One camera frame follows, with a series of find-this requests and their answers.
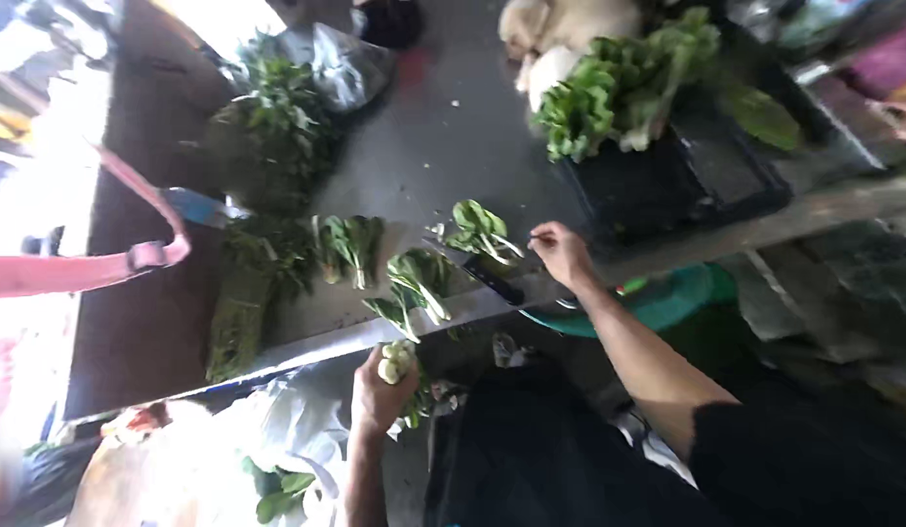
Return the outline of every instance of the white vegetable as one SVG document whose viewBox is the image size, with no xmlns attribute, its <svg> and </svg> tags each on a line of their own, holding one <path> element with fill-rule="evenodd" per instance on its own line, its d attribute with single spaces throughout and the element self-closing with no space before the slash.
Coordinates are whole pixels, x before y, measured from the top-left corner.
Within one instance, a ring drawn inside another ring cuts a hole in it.
<svg viewBox="0 0 906 527">
<path fill-rule="evenodd" d="M 391 358 L 383 358 L 381 362 L 378 363 L 378 377 L 381 377 L 383 381 L 389 385 L 396 385 L 400 382 L 402 375 L 400 374 L 400 365 L 398 361 Z"/>
<path fill-rule="evenodd" d="M 382 347 L 382 356 L 384 358 L 378 363 L 378 377 L 389 385 L 396 385 L 407 375 L 408 369 L 416 359 L 414 344 L 406 340 L 385 344 Z"/>
</svg>

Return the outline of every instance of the person's right hand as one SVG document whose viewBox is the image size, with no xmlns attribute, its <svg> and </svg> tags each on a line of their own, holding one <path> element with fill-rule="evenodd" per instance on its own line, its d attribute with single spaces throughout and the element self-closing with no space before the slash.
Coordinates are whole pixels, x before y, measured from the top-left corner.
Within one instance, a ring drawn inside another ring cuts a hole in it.
<svg viewBox="0 0 906 527">
<path fill-rule="evenodd" d="M 352 432 L 366 438 L 376 437 L 379 441 L 400 416 L 404 403 L 411 399 L 413 392 L 420 386 L 416 360 L 397 385 L 389 385 L 378 376 L 383 346 L 384 344 L 375 346 L 365 364 L 355 369 L 352 389 Z"/>
<path fill-rule="evenodd" d="M 546 222 L 530 232 L 528 247 L 540 256 L 554 280 L 578 293 L 599 287 L 586 242 L 561 222 Z"/>
</svg>

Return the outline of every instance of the black shirt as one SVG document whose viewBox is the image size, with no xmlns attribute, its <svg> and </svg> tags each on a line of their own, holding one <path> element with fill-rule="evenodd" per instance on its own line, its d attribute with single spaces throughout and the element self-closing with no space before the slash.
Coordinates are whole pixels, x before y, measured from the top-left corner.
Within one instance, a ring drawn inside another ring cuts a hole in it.
<svg viewBox="0 0 906 527">
<path fill-rule="evenodd" d="M 437 422 L 424 524 L 906 524 L 906 467 L 865 446 L 747 406 L 695 418 L 699 491 L 637 456 L 557 368 L 496 370 Z"/>
</svg>

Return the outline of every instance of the bunch of greens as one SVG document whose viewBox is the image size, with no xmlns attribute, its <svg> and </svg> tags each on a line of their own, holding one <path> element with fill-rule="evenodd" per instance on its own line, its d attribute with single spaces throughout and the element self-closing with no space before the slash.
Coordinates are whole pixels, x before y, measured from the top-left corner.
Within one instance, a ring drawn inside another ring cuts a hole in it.
<svg viewBox="0 0 906 527">
<path fill-rule="evenodd" d="M 300 503 L 300 497 L 316 479 L 311 473 L 291 473 L 280 467 L 274 472 L 266 473 L 251 458 L 242 460 L 241 468 L 254 478 L 254 489 L 261 497 L 255 509 L 261 525 L 286 514 Z"/>
<path fill-rule="evenodd" d="M 265 185 L 257 203 L 245 205 L 290 215 L 308 204 L 311 186 L 331 168 L 336 133 L 310 65 L 291 63 L 267 37 L 250 49 L 244 60 L 252 90 L 236 104 L 246 114 Z"/>
<path fill-rule="evenodd" d="M 452 270 L 452 265 L 442 255 L 412 248 L 388 261 L 391 298 L 366 298 L 362 303 L 389 321 L 404 337 L 419 343 L 420 339 L 411 327 L 409 311 L 421 306 L 437 325 L 440 321 L 450 320 L 450 313 L 441 299 L 447 295 Z"/>
<path fill-rule="evenodd" d="M 224 249 L 235 266 L 268 275 L 283 297 L 308 288 L 312 239 L 296 218 L 262 214 L 229 222 Z"/>
<path fill-rule="evenodd" d="M 510 251 L 524 258 L 524 251 L 507 239 L 508 229 L 501 218 L 482 208 L 476 200 L 465 200 L 453 206 L 453 220 L 460 231 L 447 236 L 447 246 L 476 254 L 486 253 L 497 262 L 512 264 L 506 256 Z"/>
<path fill-rule="evenodd" d="M 382 219 L 352 216 L 341 220 L 330 216 L 326 219 L 325 227 L 329 230 L 330 247 L 354 271 L 353 287 L 367 289 L 373 282 L 372 267 L 378 251 L 378 241 L 384 230 Z"/>
<path fill-rule="evenodd" d="M 249 43 L 243 58 L 250 91 L 213 117 L 205 141 L 225 171 L 220 176 L 227 176 L 224 189 L 253 213 L 225 229 L 206 374 L 213 382 L 251 364 L 268 303 L 306 291 L 314 247 L 303 227 L 306 206 L 331 166 L 336 140 L 308 65 L 292 64 L 264 35 Z"/>
<path fill-rule="evenodd" d="M 544 92 L 535 120 L 552 161 L 594 156 L 605 138 L 623 151 L 661 136 L 681 84 L 698 80 L 719 49 L 705 7 L 691 7 L 645 39 L 599 38 L 565 81 Z"/>
<path fill-rule="evenodd" d="M 435 325 L 450 320 L 449 311 L 440 301 L 446 293 L 450 272 L 446 258 L 422 248 L 412 248 L 388 260 L 389 280 L 406 290 L 402 292 L 423 307 Z"/>
<path fill-rule="evenodd" d="M 342 261 L 333 246 L 333 233 L 328 225 L 320 225 L 319 215 L 310 220 L 313 229 L 313 244 L 316 249 L 316 260 L 322 270 L 322 279 L 326 283 L 337 283 L 342 280 Z"/>
</svg>

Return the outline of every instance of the kitchen knife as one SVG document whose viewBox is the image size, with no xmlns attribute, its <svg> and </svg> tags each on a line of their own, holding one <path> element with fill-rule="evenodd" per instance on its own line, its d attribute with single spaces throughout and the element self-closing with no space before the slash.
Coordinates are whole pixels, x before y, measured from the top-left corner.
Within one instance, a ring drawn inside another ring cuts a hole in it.
<svg viewBox="0 0 906 527">
<path fill-rule="evenodd" d="M 443 245 L 437 240 L 426 237 L 423 238 L 423 241 L 439 251 L 440 254 L 447 257 L 450 262 L 461 267 L 474 279 L 482 282 L 488 289 L 497 293 L 505 302 L 511 305 L 521 305 L 524 303 L 524 292 L 520 289 L 515 289 L 509 285 L 508 282 L 500 279 L 495 276 L 494 273 L 486 269 L 485 266 L 482 265 L 482 260 L 479 258 L 478 254 L 451 248 Z"/>
</svg>

